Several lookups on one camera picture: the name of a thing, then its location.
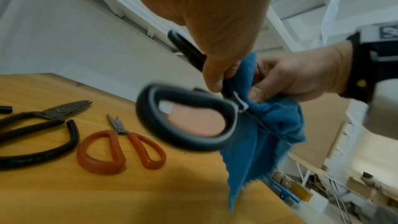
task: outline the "blue cloth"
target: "blue cloth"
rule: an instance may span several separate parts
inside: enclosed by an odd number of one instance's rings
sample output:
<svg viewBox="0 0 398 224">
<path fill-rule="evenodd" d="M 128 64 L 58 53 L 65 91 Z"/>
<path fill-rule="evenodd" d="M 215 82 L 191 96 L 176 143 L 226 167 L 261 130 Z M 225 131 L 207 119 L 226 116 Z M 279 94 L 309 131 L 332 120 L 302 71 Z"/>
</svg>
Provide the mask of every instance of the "blue cloth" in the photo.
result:
<svg viewBox="0 0 398 224">
<path fill-rule="evenodd" d="M 247 111 L 267 127 L 265 131 L 250 115 L 241 114 L 234 142 L 220 151 L 229 172 L 231 212 L 243 186 L 269 175 L 293 144 L 305 141 L 304 119 L 298 102 L 287 97 L 274 97 L 256 104 L 247 99 L 255 66 L 256 54 L 251 53 L 242 61 L 236 76 L 227 83 L 249 105 Z"/>
</svg>

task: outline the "wrist-mounted device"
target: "wrist-mounted device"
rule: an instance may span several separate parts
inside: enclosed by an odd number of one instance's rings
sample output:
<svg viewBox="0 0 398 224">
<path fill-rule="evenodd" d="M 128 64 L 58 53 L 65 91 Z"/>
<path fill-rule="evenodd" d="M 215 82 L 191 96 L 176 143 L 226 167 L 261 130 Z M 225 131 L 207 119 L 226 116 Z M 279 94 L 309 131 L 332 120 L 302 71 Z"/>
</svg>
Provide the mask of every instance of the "wrist-mounted device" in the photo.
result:
<svg viewBox="0 0 398 224">
<path fill-rule="evenodd" d="M 398 79 L 398 22 L 358 27 L 347 40 L 353 45 L 352 68 L 340 96 L 368 103 L 378 82 Z"/>
</svg>

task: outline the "black-handled scissors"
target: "black-handled scissors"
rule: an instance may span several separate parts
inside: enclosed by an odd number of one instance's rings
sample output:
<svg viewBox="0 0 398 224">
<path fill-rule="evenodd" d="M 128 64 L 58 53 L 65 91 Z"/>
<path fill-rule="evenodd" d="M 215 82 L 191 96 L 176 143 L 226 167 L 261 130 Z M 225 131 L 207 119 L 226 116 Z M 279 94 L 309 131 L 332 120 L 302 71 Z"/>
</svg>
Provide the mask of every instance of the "black-handled scissors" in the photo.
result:
<svg viewBox="0 0 398 224">
<path fill-rule="evenodd" d="M 2 118 L 0 119 L 0 130 L 13 123 L 18 123 L 26 119 L 38 118 L 47 121 L 18 129 L 12 129 L 9 131 L 0 131 L 0 144 L 19 136 L 61 125 L 66 121 L 67 117 L 89 108 L 91 103 L 92 102 L 88 100 L 71 102 L 41 112 L 21 112 Z M 40 163 L 56 158 L 61 154 L 73 149 L 79 141 L 79 131 L 73 120 L 69 120 L 66 124 L 70 133 L 70 140 L 67 143 L 48 151 L 20 156 L 0 157 L 0 169 L 17 168 Z"/>
<path fill-rule="evenodd" d="M 186 56 L 199 71 L 203 70 L 206 56 L 175 31 L 168 33 L 169 40 Z M 239 113 L 248 105 L 234 92 L 230 83 L 224 80 L 221 92 L 224 99 L 195 89 L 193 91 L 165 84 L 151 84 L 140 93 L 136 113 L 142 124 L 155 136 L 182 149 L 193 151 L 216 151 L 227 147 L 234 139 Z M 173 126 L 159 110 L 161 100 L 191 107 L 213 109 L 219 112 L 226 123 L 224 130 L 211 137 L 191 135 Z"/>
</svg>

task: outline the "scissors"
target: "scissors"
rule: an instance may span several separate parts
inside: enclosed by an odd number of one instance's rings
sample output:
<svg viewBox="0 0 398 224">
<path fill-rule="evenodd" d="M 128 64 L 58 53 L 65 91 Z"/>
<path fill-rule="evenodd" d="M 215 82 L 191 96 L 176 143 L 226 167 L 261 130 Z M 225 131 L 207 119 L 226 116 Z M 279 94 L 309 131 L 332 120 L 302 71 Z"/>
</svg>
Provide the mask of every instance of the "scissors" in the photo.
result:
<svg viewBox="0 0 398 224">
<path fill-rule="evenodd" d="M 114 130 L 105 130 L 93 133 L 86 137 L 78 147 L 78 163 L 83 169 L 91 173 L 102 175 L 117 174 L 121 172 L 125 167 L 126 157 L 120 148 L 118 135 L 127 136 L 128 140 L 130 140 L 134 148 L 137 150 L 145 168 L 149 170 L 157 170 L 164 166 L 166 162 L 166 153 L 160 146 L 158 146 L 158 144 L 142 135 L 127 131 L 119 117 L 113 119 L 111 116 L 107 115 L 107 118 Z M 87 154 L 89 146 L 101 137 L 107 137 L 109 140 L 109 149 L 111 150 L 113 162 L 104 162 Z M 141 141 L 152 147 L 159 154 L 160 160 L 152 160 Z"/>
<path fill-rule="evenodd" d="M 196 69 L 199 71 L 203 70 L 204 61 L 206 60 L 204 54 L 175 31 L 169 31 L 167 36 Z M 191 91 L 171 85 L 154 83 L 146 86 L 139 94 L 136 113 L 146 129 L 171 145 L 193 151 L 216 151 L 227 147 L 234 140 L 240 114 L 247 113 L 255 118 L 246 111 L 249 106 L 239 98 L 237 92 L 233 91 L 230 82 L 223 81 L 221 94 L 224 99 L 200 89 Z M 211 137 L 196 136 L 183 132 L 171 125 L 160 112 L 159 103 L 161 100 L 215 110 L 223 116 L 226 127 L 221 133 Z"/>
<path fill-rule="evenodd" d="M 0 129 L 13 123 L 17 123 L 31 118 L 44 119 L 47 120 L 47 122 L 0 132 L 0 143 L 14 139 L 19 136 L 61 125 L 65 122 L 67 117 L 89 108 L 91 103 L 92 102 L 88 100 L 71 102 L 41 112 L 21 112 L 2 118 L 0 119 Z M 48 151 L 42 151 L 27 155 L 0 157 L 0 169 L 18 168 L 44 162 L 56 158 L 63 153 L 73 149 L 79 141 L 79 131 L 76 123 L 73 120 L 67 121 L 66 126 L 70 134 L 70 139 L 67 143 Z"/>
</svg>

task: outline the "workbench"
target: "workbench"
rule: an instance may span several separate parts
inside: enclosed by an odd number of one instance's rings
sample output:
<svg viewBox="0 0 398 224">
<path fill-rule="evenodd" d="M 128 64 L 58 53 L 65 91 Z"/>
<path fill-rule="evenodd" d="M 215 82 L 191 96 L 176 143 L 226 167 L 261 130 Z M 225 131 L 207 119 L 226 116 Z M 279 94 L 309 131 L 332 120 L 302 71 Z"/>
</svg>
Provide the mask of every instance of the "workbench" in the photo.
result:
<svg viewBox="0 0 398 224">
<path fill-rule="evenodd" d="M 119 116 L 127 130 L 156 141 L 167 154 L 163 168 L 147 170 L 121 136 L 127 162 L 117 175 L 83 170 L 76 149 L 47 163 L 0 171 L 0 223 L 304 223 L 260 181 L 242 190 L 231 214 L 228 173 L 221 155 L 179 150 L 159 141 L 140 125 L 132 101 L 52 74 L 2 75 L 0 87 L 0 104 L 13 106 L 14 112 L 91 100 L 90 109 L 72 117 L 80 141 L 111 129 L 106 119 L 110 114 Z M 20 126 L 33 123 L 36 119 Z M 2 144 L 0 156 L 44 151 L 68 138 L 66 125 L 60 125 Z M 88 153 L 112 160 L 107 139 L 99 139 Z M 156 157 L 154 151 L 149 154 Z"/>
</svg>

